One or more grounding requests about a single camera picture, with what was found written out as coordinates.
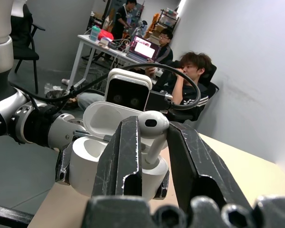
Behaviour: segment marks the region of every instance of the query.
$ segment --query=earbud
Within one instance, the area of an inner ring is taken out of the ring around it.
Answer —
[[[138,116],[138,125],[142,137],[155,138],[169,128],[169,121],[160,112],[147,111]]]

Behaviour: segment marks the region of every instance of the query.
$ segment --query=bottle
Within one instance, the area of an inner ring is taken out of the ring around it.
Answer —
[[[98,36],[100,33],[101,29],[94,25],[91,29],[91,35],[90,35],[90,40],[96,42],[98,40]]]

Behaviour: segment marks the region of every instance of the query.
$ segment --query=man with glasses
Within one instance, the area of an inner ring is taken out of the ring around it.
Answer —
[[[159,38],[161,48],[158,52],[156,62],[166,64],[167,61],[173,60],[173,51],[169,46],[171,40],[173,39],[173,34],[169,29],[165,28],[161,31],[161,35]]]

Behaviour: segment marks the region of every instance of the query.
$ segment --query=table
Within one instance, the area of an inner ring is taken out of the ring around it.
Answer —
[[[277,165],[207,136],[200,136],[223,159],[251,206],[260,195],[285,195],[285,174]],[[161,155],[170,164],[169,150],[163,150]],[[71,186],[55,183],[28,227],[79,228],[88,199]],[[151,200],[151,212],[165,204],[177,206],[171,174],[167,198]]]
[[[89,69],[90,69],[90,66],[92,64],[92,60],[93,60],[93,57],[95,55],[96,50],[102,51],[102,52],[104,52],[106,54],[109,54],[109,55],[111,55],[113,57],[116,57],[116,58],[124,61],[126,64],[136,64],[136,63],[139,63],[137,60],[134,60],[134,59],[128,57],[127,53],[121,52],[119,50],[113,50],[111,48],[107,49],[107,48],[104,48],[104,47],[100,46],[99,45],[99,40],[91,41],[90,40],[90,35],[78,35],[78,37],[79,37],[80,41],[79,41],[79,46],[78,46],[76,58],[75,58],[75,61],[74,61],[74,65],[73,65],[70,81],[69,81],[69,84],[68,84],[68,87],[67,87],[68,90],[74,84],[74,79],[75,79],[75,76],[76,76],[76,73],[77,73],[77,70],[78,70],[78,65],[79,65],[79,61],[80,61],[80,58],[81,58],[81,55],[82,55],[82,50],[83,50],[84,45],[90,46],[92,48],[92,51],[91,51],[91,54],[90,54],[90,57],[89,57],[89,61],[88,61],[87,65],[86,65],[86,68],[85,68],[84,77],[79,82],[77,82],[74,85],[74,87],[77,87],[78,85],[80,85],[81,83],[83,83],[86,80],[86,77],[87,77],[87,75],[89,73]],[[158,76],[158,77],[160,77],[161,75],[162,75],[162,72],[160,72],[160,71],[156,73],[156,76]]]

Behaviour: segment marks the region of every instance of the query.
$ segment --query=chair leg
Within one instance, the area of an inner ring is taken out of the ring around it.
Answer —
[[[35,92],[38,94],[38,77],[37,77],[37,64],[36,61],[34,60],[34,78],[35,78]]]
[[[21,63],[22,63],[22,59],[21,59],[21,60],[19,60],[19,62],[18,62],[18,64],[17,64],[17,66],[16,66],[16,69],[15,69],[15,73],[17,73],[17,71],[18,71],[19,66],[21,65]]]

